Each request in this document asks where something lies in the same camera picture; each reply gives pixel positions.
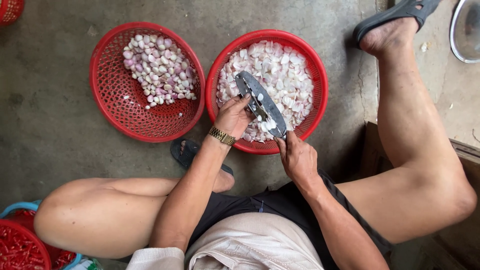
black slipper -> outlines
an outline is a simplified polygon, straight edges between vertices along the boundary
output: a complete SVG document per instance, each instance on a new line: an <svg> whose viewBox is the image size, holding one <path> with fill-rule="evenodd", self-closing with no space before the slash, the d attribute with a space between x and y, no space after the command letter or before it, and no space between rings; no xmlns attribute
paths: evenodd
<svg viewBox="0 0 480 270"><path fill-rule="evenodd" d="M370 30L384 25L390 21L405 17L414 17L420 28L425 24L427 17L437 9L440 0L402 0L392 8L375 14L374 16L363 20L353 30L353 39L357 42L360 49L360 41Z"/></svg>
<svg viewBox="0 0 480 270"><path fill-rule="evenodd" d="M182 152L181 143L183 141L185 141L185 146L183 147ZM173 158L175 158L186 169L188 169L192 164L193 158L198 153L198 150L200 150L200 146L198 144L185 138L175 139L172 142L172 146L170 147ZM233 176L233 170L229 166L222 164L221 169L230 173Z"/></svg>

man's right hand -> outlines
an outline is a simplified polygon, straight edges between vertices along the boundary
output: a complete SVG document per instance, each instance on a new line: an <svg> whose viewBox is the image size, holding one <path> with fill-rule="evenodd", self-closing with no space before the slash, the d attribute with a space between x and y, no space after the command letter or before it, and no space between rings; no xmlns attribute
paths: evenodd
<svg viewBox="0 0 480 270"><path fill-rule="evenodd" d="M323 181L317 173L317 151L297 138L293 131L287 131L287 141L275 138L280 149L283 168L300 191L310 191Z"/></svg>

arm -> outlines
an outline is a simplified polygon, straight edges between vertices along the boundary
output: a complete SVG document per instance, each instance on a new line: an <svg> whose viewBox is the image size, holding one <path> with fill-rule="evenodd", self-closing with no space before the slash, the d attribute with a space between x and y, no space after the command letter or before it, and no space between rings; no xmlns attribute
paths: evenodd
<svg viewBox="0 0 480 270"><path fill-rule="evenodd" d="M317 152L288 132L276 140L287 175L318 220L328 250L341 270L388 270L382 254L360 224L340 205L317 173Z"/></svg>
<svg viewBox="0 0 480 270"><path fill-rule="evenodd" d="M215 127L238 139L251 121L244 110L249 100L249 95L229 100L220 109ZM205 211L215 177L229 150L230 146L207 135L192 165L158 212L150 237L150 247L177 247L186 251L193 230Z"/></svg>

white shirt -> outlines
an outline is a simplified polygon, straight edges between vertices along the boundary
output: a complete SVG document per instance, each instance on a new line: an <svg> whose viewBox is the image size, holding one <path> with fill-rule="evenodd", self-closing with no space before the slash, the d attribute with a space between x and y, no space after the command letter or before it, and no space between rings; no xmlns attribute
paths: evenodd
<svg viewBox="0 0 480 270"><path fill-rule="evenodd" d="M245 213L208 229L187 251L137 250L127 270L324 270L303 230L274 214Z"/></svg>

watch band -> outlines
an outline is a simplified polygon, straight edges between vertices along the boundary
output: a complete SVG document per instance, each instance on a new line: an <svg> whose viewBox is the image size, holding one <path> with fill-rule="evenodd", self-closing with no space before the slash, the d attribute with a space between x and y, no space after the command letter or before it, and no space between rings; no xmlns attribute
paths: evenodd
<svg viewBox="0 0 480 270"><path fill-rule="evenodd" d="M212 135L213 137L219 139L222 143L228 144L230 146L237 142L237 140L234 137L232 137L232 136L226 134L225 132L219 130L215 126L212 126L212 128L210 129L210 131L208 133L210 135Z"/></svg>

